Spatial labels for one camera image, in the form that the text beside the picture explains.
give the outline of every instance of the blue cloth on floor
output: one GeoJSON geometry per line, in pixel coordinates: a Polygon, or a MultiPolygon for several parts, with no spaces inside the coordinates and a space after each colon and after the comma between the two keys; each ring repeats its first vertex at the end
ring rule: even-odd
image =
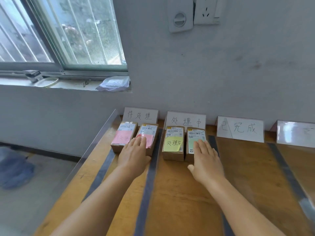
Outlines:
{"type": "Polygon", "coordinates": [[[0,186],[3,189],[20,187],[34,176],[35,166],[25,156],[8,147],[0,147],[0,186]]]}

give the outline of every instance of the hand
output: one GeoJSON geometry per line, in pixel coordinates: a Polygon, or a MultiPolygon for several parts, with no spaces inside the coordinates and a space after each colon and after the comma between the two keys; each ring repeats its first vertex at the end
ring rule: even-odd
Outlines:
{"type": "Polygon", "coordinates": [[[151,157],[146,156],[146,137],[133,138],[127,143],[118,157],[118,167],[133,179],[140,176],[151,157]]]}
{"type": "Polygon", "coordinates": [[[211,148],[207,141],[194,142],[195,165],[189,165],[188,169],[195,180],[205,187],[213,186],[219,179],[224,178],[224,171],[218,153],[211,148]]]}

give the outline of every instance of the wall switch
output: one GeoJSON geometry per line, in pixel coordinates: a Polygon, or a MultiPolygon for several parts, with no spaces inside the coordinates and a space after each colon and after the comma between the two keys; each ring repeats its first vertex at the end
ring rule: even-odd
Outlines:
{"type": "Polygon", "coordinates": [[[194,25],[220,24],[223,0],[197,0],[194,25]]]}
{"type": "Polygon", "coordinates": [[[193,0],[167,0],[168,28],[171,33],[193,28],[193,0]]]}

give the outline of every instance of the window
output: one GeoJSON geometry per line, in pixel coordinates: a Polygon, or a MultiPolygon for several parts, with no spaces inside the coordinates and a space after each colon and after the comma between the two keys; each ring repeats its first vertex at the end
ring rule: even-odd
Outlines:
{"type": "Polygon", "coordinates": [[[1,70],[128,74],[112,0],[0,0],[0,18],[1,70]]]}

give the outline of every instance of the yellow sticky note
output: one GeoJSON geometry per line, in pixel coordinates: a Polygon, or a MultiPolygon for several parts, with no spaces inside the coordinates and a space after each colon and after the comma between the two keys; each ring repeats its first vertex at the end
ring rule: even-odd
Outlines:
{"type": "Polygon", "coordinates": [[[178,152],[183,145],[182,137],[168,137],[165,138],[164,151],[165,152],[178,152]]]}

